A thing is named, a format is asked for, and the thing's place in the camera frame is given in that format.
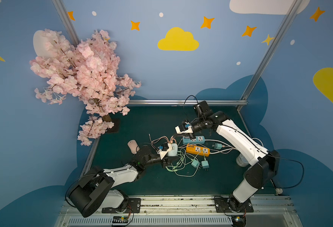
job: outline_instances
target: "black cable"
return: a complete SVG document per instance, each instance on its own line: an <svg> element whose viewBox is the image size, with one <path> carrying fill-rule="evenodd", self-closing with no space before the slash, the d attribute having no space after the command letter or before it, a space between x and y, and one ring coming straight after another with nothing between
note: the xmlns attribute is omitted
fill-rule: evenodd
<svg viewBox="0 0 333 227"><path fill-rule="evenodd" d="M234 128L228 126L228 125L223 125L223 126L226 126L226 127L229 127L229 128L231 128L231 129L233 129L233 130L235 130L235 131L238 131L241 135L243 135L244 137L246 137L246 139L248 139L248 140L251 142L251 139L250 139L249 137L245 136L245 134L241 133L239 130L236 130L236 129L234 129ZM265 153L265 152L261 151L260 148L256 147L256 145L255 145L254 143L252 143L252 145L254 145L255 148L258 149L260 152L262 152L262 153L264 153L264 154L266 154L266 155L268 155L268 156L270 156L270 157L273 157L273 158L279 158L279 159L283 159L283 160L287 160L287 161L292 161L292 162L297 162L297 163L299 163L299 164L302 166L303 172L302 172L302 176L301 176L301 178L300 178L299 183L297 183L297 184L295 184L295 185L293 185L293 186L290 186L290 187L279 187L279 188L281 188L281 189L294 188L294 187L298 186L298 185L303 181L304 173L305 173L303 163L301 163L300 161L292 160L292 159L281 158L281 157L275 157L275 156L273 156L273 155L271 155L271 154L269 154L269 153Z"/></svg>
<svg viewBox="0 0 333 227"><path fill-rule="evenodd" d="M97 174L99 174L99 173L95 173L95 174L89 174L89 175L84 175L84 176L82 176L82 177L80 177L80 178L78 178L78 179L76 179L69 187L68 187L68 189L67 189L67 191L65 191L65 194L64 194L64 200L71 206L71 207L75 207L75 206L73 206L72 204L70 204L69 202L68 202L68 199L67 199L67 193L68 193L68 191L69 191L69 189L72 187L72 185L74 184L74 183L76 183L79 179L81 179L81 178L83 178L83 177L85 177L85 176L94 176L94 175L97 175Z"/></svg>
<svg viewBox="0 0 333 227"><path fill-rule="evenodd" d="M132 219L129 223L127 223L127 225L125 225L124 227L128 226L133 220L134 220L134 211L132 210L131 206L130 206L130 210L132 212Z"/></svg>
<svg viewBox="0 0 333 227"><path fill-rule="evenodd" d="M185 102L187 102L187 99L188 99L189 97L191 97L191 96L194 97L194 98L196 99L197 104L198 104L198 99L197 99L194 95L190 95L190 96L188 96L188 97L185 99L184 104L183 104L183 112L184 112L184 114L186 115L186 117L187 117L188 120L189 120L189 117L188 117L187 113L184 111L184 105L185 105Z"/></svg>

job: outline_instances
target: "white robot arm segment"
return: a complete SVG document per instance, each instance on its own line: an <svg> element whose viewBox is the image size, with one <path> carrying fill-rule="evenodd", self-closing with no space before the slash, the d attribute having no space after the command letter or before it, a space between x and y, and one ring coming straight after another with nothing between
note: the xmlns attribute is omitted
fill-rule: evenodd
<svg viewBox="0 0 333 227"><path fill-rule="evenodd" d="M233 120L225 120L219 125L216 132L227 139L246 158L251 166L255 165L259 159L263 158L268 150L253 139L249 139Z"/></svg>

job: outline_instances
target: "metal bar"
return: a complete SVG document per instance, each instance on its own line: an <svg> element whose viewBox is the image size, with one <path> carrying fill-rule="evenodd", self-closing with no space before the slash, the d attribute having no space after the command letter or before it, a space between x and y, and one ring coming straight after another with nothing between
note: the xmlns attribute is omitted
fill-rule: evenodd
<svg viewBox="0 0 333 227"><path fill-rule="evenodd" d="M249 135L249 137L252 137L251 134L250 134L249 129L247 128L247 125L246 125L246 123L245 123L245 120L244 120L244 118L242 117L242 115L241 115L241 113L240 113L240 111L239 111L239 109L237 109L237 112L238 112L238 115L241 117L242 123L243 123L244 126L245 126L245 129L246 129L246 131L247 131L247 134Z"/></svg>
<svg viewBox="0 0 333 227"><path fill-rule="evenodd" d="M247 85L244 93L241 96L241 100L247 100L249 95L251 94L253 88L255 87L257 81L260 79L262 73L264 72L266 66L268 65L269 61L273 57L274 52L276 51L277 47L279 46L281 40L283 39L284 35L286 34L287 30L289 29L291 23L293 22L294 18L297 15L298 7L302 0L294 0L291 4L290 9L288 10L286 16L284 17L278 31L276 32L272 43L269 45L268 50L266 51L260 65L257 67L255 74L252 76L249 84ZM242 106L239 105L237 107L238 110L241 110Z"/></svg>
<svg viewBox="0 0 333 227"><path fill-rule="evenodd" d="M91 165L92 165L92 162L93 162L93 157L95 156L99 141L100 141L100 138L97 138L93 141L91 150L89 151L86 163L83 166L83 170L81 172L80 177L84 176L89 171L89 169L91 168Z"/></svg>
<svg viewBox="0 0 333 227"><path fill-rule="evenodd" d="M73 27L73 24L69 18L68 12L65 8L63 1L62 0L52 0L52 2L60 16L60 19L63 22L65 29L68 32L68 35L72 41L73 46L76 47L80 41L79 41L77 32L76 32L75 28Z"/></svg>
<svg viewBox="0 0 333 227"><path fill-rule="evenodd" d="M183 105L185 100L130 100L131 105ZM206 100L209 105L247 105L247 100ZM186 105L195 105L196 100L187 100Z"/></svg>

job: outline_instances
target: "teal power adapter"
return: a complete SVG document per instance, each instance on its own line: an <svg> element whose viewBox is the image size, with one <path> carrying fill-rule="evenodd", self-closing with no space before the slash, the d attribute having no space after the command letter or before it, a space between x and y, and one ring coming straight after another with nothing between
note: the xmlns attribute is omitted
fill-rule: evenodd
<svg viewBox="0 0 333 227"><path fill-rule="evenodd" d="M198 160L196 160L196 159L194 159L192 162L191 162L191 165L194 167L194 168L198 168L199 167L199 161Z"/></svg>

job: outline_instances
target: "electrical outlet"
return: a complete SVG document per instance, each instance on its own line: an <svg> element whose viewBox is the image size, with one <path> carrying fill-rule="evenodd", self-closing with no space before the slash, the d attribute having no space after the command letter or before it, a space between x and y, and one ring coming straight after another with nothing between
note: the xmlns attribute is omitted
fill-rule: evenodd
<svg viewBox="0 0 333 227"><path fill-rule="evenodd" d="M201 156L205 156L208 157L210 154L210 149L209 148L203 148L200 146L196 146L194 144L189 144L186 148L185 148L187 153L190 154L198 154Z"/></svg>
<svg viewBox="0 0 333 227"><path fill-rule="evenodd" d="M189 137L184 136L182 138L182 140L183 140L183 144L187 144L187 143L189 143L189 144L196 144L196 143L204 144L206 142L206 139L202 135L197 136L195 139L190 139Z"/></svg>

